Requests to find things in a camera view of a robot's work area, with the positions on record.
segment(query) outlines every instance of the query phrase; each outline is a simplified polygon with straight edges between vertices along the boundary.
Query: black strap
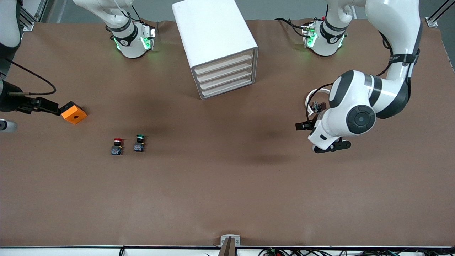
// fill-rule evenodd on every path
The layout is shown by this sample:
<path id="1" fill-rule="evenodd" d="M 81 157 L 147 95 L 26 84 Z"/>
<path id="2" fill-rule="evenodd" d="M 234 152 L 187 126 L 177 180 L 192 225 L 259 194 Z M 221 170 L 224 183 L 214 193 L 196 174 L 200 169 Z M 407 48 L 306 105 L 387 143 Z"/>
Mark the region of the black strap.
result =
<path id="1" fill-rule="evenodd" d="M 349 25 L 347 25 L 347 26 L 342 27 L 342 28 L 332 26 L 332 25 L 327 21 L 327 18 L 324 19 L 324 23 L 325 23 L 325 25 L 326 25 L 329 29 L 331 29 L 331 30 L 333 30 L 333 31 L 337 31 L 337 32 L 345 31 L 345 30 L 348 28 L 348 26 L 349 26 Z"/>
<path id="2" fill-rule="evenodd" d="M 123 26 L 123 27 L 119 27 L 119 28 L 111 28 L 111 27 L 108 27 L 110 31 L 112 32 L 122 32 L 124 30 L 126 30 L 131 24 L 131 18 L 128 18 L 128 22 Z"/>
<path id="3" fill-rule="evenodd" d="M 341 33 L 337 36 L 328 33 L 324 28 L 324 23 L 321 23 L 321 26 L 319 28 L 321 30 L 322 37 L 325 38 L 329 44 L 336 44 L 344 35 L 344 33 Z"/>
<path id="4" fill-rule="evenodd" d="M 123 37 L 123 38 L 115 36 L 114 38 L 122 46 L 130 46 L 131 42 L 136 38 L 137 32 L 138 32 L 137 26 L 134 25 L 134 31 L 131 33 L 131 35 L 129 35 L 127 37 Z"/>
<path id="5" fill-rule="evenodd" d="M 417 63 L 419 54 L 394 54 L 390 55 L 389 63 L 404 62 L 404 63 Z"/>

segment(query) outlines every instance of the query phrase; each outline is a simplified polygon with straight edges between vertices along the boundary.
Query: gray floor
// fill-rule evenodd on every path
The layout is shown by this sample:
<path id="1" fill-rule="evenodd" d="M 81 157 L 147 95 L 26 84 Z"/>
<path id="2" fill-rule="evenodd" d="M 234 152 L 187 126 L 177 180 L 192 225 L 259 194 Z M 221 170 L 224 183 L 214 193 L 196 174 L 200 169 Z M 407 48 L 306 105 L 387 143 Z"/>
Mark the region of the gray floor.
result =
<path id="1" fill-rule="evenodd" d="M 174 20 L 171 5 L 180 0 L 135 0 L 134 6 L 141 18 L 162 21 Z M 302 19 L 321 17 L 325 14 L 324 0 L 236 0 L 237 5 L 246 20 L 273 20 L 275 18 Z M 444 0 L 420 0 L 420 15 L 430 16 Z M 357 17 L 365 19 L 363 8 L 356 8 Z M 76 6 L 72 0 L 55 0 L 51 6 L 47 22 L 61 23 L 91 23 L 101 22 L 95 15 Z M 455 7 L 449 9 L 439 20 L 443 42 L 452 63 L 455 62 Z"/>

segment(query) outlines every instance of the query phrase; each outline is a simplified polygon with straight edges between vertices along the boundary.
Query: wire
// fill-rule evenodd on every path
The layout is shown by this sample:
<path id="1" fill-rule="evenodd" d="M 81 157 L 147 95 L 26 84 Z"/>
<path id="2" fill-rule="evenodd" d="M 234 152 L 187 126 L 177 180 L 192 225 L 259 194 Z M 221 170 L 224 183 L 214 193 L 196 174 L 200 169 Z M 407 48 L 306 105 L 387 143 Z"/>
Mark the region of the wire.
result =
<path id="1" fill-rule="evenodd" d="M 389 69 L 390 64 L 391 64 L 391 63 L 387 64 L 387 66 L 385 67 L 385 69 L 384 69 L 383 71 L 381 71 L 381 73 L 379 73 L 379 74 L 377 75 L 377 77 L 380 77 L 381 75 L 383 75 L 383 74 Z"/>
<path id="2" fill-rule="evenodd" d="M 307 254 L 305 254 L 305 256 L 309 255 L 309 254 L 314 254 L 316 256 L 320 256 L 319 254 L 315 253 L 313 250 L 310 250 L 310 249 L 306 249 L 308 251 Z"/>
<path id="3" fill-rule="evenodd" d="M 57 88 L 51 82 L 49 82 L 49 80 L 45 79 L 44 77 L 36 74 L 35 72 L 33 72 L 33 71 L 31 71 L 31 70 L 29 70 L 29 69 L 27 69 L 27 68 L 25 68 L 25 67 L 23 67 L 23 66 L 21 66 L 19 64 L 17 64 L 16 62 L 14 62 L 12 60 L 9 60 L 7 58 L 5 58 L 5 60 L 7 62 L 15 65 L 15 66 L 18 66 L 18 67 L 22 68 L 23 70 L 29 72 L 30 74 L 34 75 L 35 77 L 40 78 L 41 80 L 45 81 L 46 83 L 48 83 L 52 87 L 52 91 L 51 92 L 28 92 L 27 93 L 28 95 L 51 95 L 51 94 L 53 94 L 53 93 L 55 93 L 57 91 Z"/>
<path id="4" fill-rule="evenodd" d="M 331 254 L 329 254 L 329 253 L 327 253 L 325 251 L 321 251 L 321 250 L 318 250 L 318 249 L 312 249 L 312 250 L 317 251 L 317 252 L 319 252 L 320 254 L 322 254 L 324 256 L 332 256 Z"/>
<path id="5" fill-rule="evenodd" d="M 303 256 L 302 253 L 300 252 L 300 250 L 295 250 L 295 251 L 294 251 L 294 250 L 291 250 L 291 252 L 292 252 L 293 254 L 295 254 L 296 256 Z"/>
<path id="6" fill-rule="evenodd" d="M 452 2 L 452 3 L 449 5 L 449 7 L 447 7 L 444 11 L 441 12 L 441 14 L 439 14 L 438 17 L 436 17 L 435 20 L 438 20 L 439 17 L 441 17 L 441 16 L 442 16 L 450 7 L 452 7 L 452 5 L 454 5 L 454 4 L 455 4 L 455 2 Z"/>
<path id="7" fill-rule="evenodd" d="M 131 5 L 131 7 L 133 8 L 134 12 L 136 13 L 136 16 L 137 16 L 137 20 L 139 20 L 139 21 L 140 21 L 140 20 L 141 20 L 141 17 L 140 17 L 140 16 L 139 16 L 139 14 L 137 13 L 137 11 L 136 11 L 136 8 L 134 8 L 134 6 L 133 6 L 133 5 Z"/>
<path id="8" fill-rule="evenodd" d="M 313 92 L 315 92 L 315 91 L 317 91 L 317 89 L 312 90 L 312 91 L 308 94 L 307 98 L 305 99 L 305 106 L 308 105 L 309 97 L 310 97 L 310 95 L 311 95 Z M 324 92 L 324 93 L 326 93 L 326 94 L 330 94 L 330 90 L 329 90 L 329 89 L 320 89 L 319 91 L 320 91 L 320 92 Z M 310 108 L 309 106 L 308 106 L 308 108 L 307 108 L 307 112 L 308 112 L 308 116 L 311 116 L 312 114 L 314 114 L 314 111 L 313 111 L 312 108 Z"/>
<path id="9" fill-rule="evenodd" d="M 118 3 L 117 3 L 117 0 L 114 0 L 114 3 L 115 3 L 115 5 L 117 5 L 117 8 L 123 13 L 123 15 L 124 15 L 126 18 L 131 18 L 131 14 L 130 14 L 129 12 L 126 12 L 128 15 L 126 15 L 126 14 L 123 12 L 122 8 L 120 8 L 120 5 L 118 5 Z"/>
<path id="10" fill-rule="evenodd" d="M 289 26 L 292 27 L 292 29 L 297 33 L 297 35 L 299 35 L 299 36 L 301 36 L 301 37 L 305 37 L 305 38 L 310 38 L 310 37 L 307 36 L 307 35 L 302 35 L 302 34 L 300 34 L 300 33 L 296 30 L 296 28 L 302 29 L 302 26 L 305 26 L 305 25 L 307 25 L 308 23 L 305 23 L 305 24 L 303 24 L 302 26 L 298 26 L 298 25 L 296 25 L 296 24 L 293 24 L 293 23 L 291 22 L 291 19 L 285 20 L 285 19 L 283 19 L 283 18 L 276 18 L 275 20 L 281 20 L 281 21 L 286 22 Z"/>
<path id="11" fill-rule="evenodd" d="M 308 109 L 308 106 L 309 106 L 309 104 L 310 104 L 310 102 L 311 102 L 311 99 L 313 98 L 313 96 L 314 96 L 319 90 L 321 90 L 321 89 L 324 88 L 324 87 L 331 86 L 331 85 L 333 85 L 333 84 L 334 84 L 334 83 L 331 82 L 331 83 L 328 83 L 328 84 L 326 84 L 326 85 L 323 85 L 323 86 L 319 87 L 316 91 L 314 91 L 314 92 L 311 94 L 310 98 L 308 99 L 308 103 L 307 103 L 307 105 L 305 106 L 305 112 L 306 112 L 306 114 L 307 114 L 306 116 L 307 116 L 307 121 L 308 121 L 308 123 L 310 123 L 310 117 L 309 117 L 309 115 L 308 115 L 307 109 Z"/>
<path id="12" fill-rule="evenodd" d="M 263 252 L 267 251 L 267 249 L 263 249 L 262 251 L 259 252 L 258 256 L 261 256 Z"/>
<path id="13" fill-rule="evenodd" d="M 433 15 L 431 15 L 428 19 L 431 20 L 431 18 L 433 18 L 433 16 L 434 16 L 439 10 L 441 10 L 442 7 L 444 7 L 445 4 L 447 4 L 449 1 L 450 1 L 450 0 L 445 1 L 445 3 L 443 3 L 443 4 L 435 11 L 435 13 L 433 13 Z"/>

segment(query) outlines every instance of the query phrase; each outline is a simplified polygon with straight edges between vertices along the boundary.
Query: black cable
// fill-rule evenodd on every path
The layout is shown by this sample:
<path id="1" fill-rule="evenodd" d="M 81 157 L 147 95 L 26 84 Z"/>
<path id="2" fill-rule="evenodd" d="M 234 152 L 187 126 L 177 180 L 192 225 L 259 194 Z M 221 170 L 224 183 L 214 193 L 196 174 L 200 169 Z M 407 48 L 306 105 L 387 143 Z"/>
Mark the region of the black cable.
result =
<path id="1" fill-rule="evenodd" d="M 259 252 L 258 256 L 261 256 L 263 252 L 267 251 L 267 249 L 263 249 L 262 251 Z"/>
<path id="2" fill-rule="evenodd" d="M 312 249 L 312 250 L 317 251 L 317 252 L 319 252 L 320 254 L 322 254 L 322 255 L 324 255 L 324 256 L 332 256 L 332 255 L 329 254 L 328 252 L 321 251 L 321 250 L 319 250 L 319 249 Z"/>
<path id="3" fill-rule="evenodd" d="M 309 253 L 308 254 L 314 254 L 316 256 L 321 256 L 319 254 L 317 254 L 315 251 L 311 250 L 311 249 L 306 249 L 306 251 L 308 251 Z"/>
<path id="4" fill-rule="evenodd" d="M 290 256 L 285 250 L 277 250 L 283 256 Z"/>
<path id="5" fill-rule="evenodd" d="M 129 12 L 126 12 L 128 15 L 126 15 L 121 9 L 119 9 L 122 13 L 123 13 L 123 16 L 125 16 L 126 18 L 131 18 L 131 14 Z"/>
<path id="6" fill-rule="evenodd" d="M 276 18 L 275 20 L 284 21 L 284 22 L 286 22 L 288 25 L 293 26 L 293 27 L 295 27 L 295 28 L 302 28 L 302 27 L 300 27 L 300 26 L 297 26 L 296 24 L 293 24 L 293 23 L 291 22 L 291 19 L 285 20 L 285 19 L 283 19 L 283 18 Z"/>
<path id="7" fill-rule="evenodd" d="M 451 3 L 451 4 L 449 5 L 449 7 L 447 7 L 447 9 L 445 9 L 443 12 L 441 12 L 441 14 L 439 14 L 439 16 L 438 16 L 435 20 L 439 19 L 439 17 L 441 17 L 441 15 L 443 15 L 450 7 L 452 7 L 452 5 L 454 5 L 454 4 L 455 4 L 455 2 Z"/>
<path id="8" fill-rule="evenodd" d="M 333 84 L 334 84 L 334 83 L 331 82 L 331 83 L 328 83 L 328 84 L 326 84 L 326 85 L 323 85 L 323 86 L 319 87 L 316 91 L 314 91 L 314 92 L 310 95 L 310 98 L 308 99 L 308 103 L 307 103 L 306 106 L 305 106 L 305 113 L 307 114 L 306 116 L 307 116 L 307 122 L 308 122 L 308 123 L 310 123 L 310 117 L 309 117 L 309 115 L 308 115 L 308 106 L 310 105 L 311 99 L 312 99 L 313 96 L 314 96 L 317 92 L 319 92 L 322 88 L 327 87 L 327 86 L 331 86 L 331 85 L 333 85 Z"/>
<path id="9" fill-rule="evenodd" d="M 36 74 L 35 72 L 33 72 L 33 71 L 31 71 L 31 70 L 29 70 L 29 69 L 27 69 L 27 68 L 25 68 L 25 67 L 23 67 L 23 66 L 21 66 L 19 64 L 17 64 L 16 62 L 14 62 L 12 60 L 9 60 L 7 58 L 5 58 L 5 60 L 7 62 L 15 65 L 15 66 L 18 66 L 18 67 L 22 68 L 23 70 L 29 72 L 30 74 L 34 75 L 35 77 L 40 78 L 41 80 L 45 81 L 46 83 L 48 83 L 52 87 L 52 91 L 51 92 L 29 92 L 28 95 L 51 95 L 51 94 L 53 94 L 53 93 L 55 93 L 57 91 L 57 88 L 51 82 L 49 82 L 49 80 L 45 79 L 44 77 Z"/>
<path id="10" fill-rule="evenodd" d="M 302 29 L 302 26 L 298 26 L 298 25 L 296 25 L 296 24 L 293 24 L 293 23 L 291 22 L 291 19 L 285 20 L 285 19 L 283 19 L 283 18 L 276 18 L 275 20 L 280 20 L 280 21 L 286 22 L 286 24 L 288 24 L 289 26 L 292 27 L 292 29 L 297 33 L 297 35 L 299 35 L 299 36 L 301 36 L 301 37 L 305 37 L 305 38 L 310 38 L 310 37 L 307 36 L 307 35 L 302 35 L 302 34 L 300 34 L 300 33 L 296 30 L 296 28 Z"/>
<path id="11" fill-rule="evenodd" d="M 141 20 L 141 17 L 140 17 L 139 14 L 137 13 L 136 8 L 134 8 L 133 5 L 131 5 L 131 8 L 133 8 L 134 12 L 136 13 L 137 20 Z"/>
<path id="12" fill-rule="evenodd" d="M 391 65 L 391 63 L 387 64 L 387 66 L 385 67 L 385 69 L 384 69 L 383 71 L 381 71 L 381 73 L 379 73 L 379 74 L 377 75 L 377 77 L 380 77 L 381 75 L 383 75 L 383 74 L 389 69 L 390 65 Z"/>
<path id="13" fill-rule="evenodd" d="M 443 3 L 441 6 L 439 6 L 439 8 L 428 18 L 429 20 L 431 20 L 431 18 L 433 18 L 433 16 L 439 11 L 441 10 L 442 7 L 444 7 L 445 4 L 447 4 L 450 0 L 447 0 L 445 3 Z"/>
<path id="14" fill-rule="evenodd" d="M 296 256 L 303 256 L 302 253 L 300 252 L 300 250 L 295 250 L 295 251 L 294 251 L 294 250 L 291 250 L 291 252 L 292 252 L 293 254 L 295 254 Z"/>

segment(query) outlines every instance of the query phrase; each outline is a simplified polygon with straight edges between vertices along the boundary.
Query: metal bracket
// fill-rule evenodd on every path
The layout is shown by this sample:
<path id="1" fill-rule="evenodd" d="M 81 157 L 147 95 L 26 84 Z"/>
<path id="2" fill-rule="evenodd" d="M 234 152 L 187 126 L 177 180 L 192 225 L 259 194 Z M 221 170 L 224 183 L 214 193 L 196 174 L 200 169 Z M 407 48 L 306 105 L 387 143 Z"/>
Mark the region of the metal bracket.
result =
<path id="1" fill-rule="evenodd" d="M 24 31 L 32 31 L 37 20 L 23 7 L 20 8 L 19 22 L 24 26 Z"/>
<path id="2" fill-rule="evenodd" d="M 235 247 L 239 247 L 240 246 L 240 236 L 239 235 L 222 235 L 221 239 L 220 239 L 221 240 L 221 245 L 220 246 L 223 246 L 225 240 L 228 239 L 229 237 L 234 239 Z"/>
<path id="3" fill-rule="evenodd" d="M 221 236 L 221 249 L 218 256 L 236 256 L 237 251 L 235 247 L 240 245 L 240 236 L 238 235 L 224 235 Z"/>
<path id="4" fill-rule="evenodd" d="M 434 21 L 434 22 L 431 22 L 430 19 L 428 17 L 425 17 L 425 21 L 427 22 L 427 25 L 429 27 L 438 27 L 438 22 Z"/>
<path id="5" fill-rule="evenodd" d="M 452 5 L 455 4 L 455 0 L 447 0 L 445 1 L 441 7 L 439 7 L 435 13 L 433 13 L 430 17 L 425 17 L 427 25 L 429 27 L 438 27 L 438 23 L 436 22 L 441 15 L 443 15 Z"/>

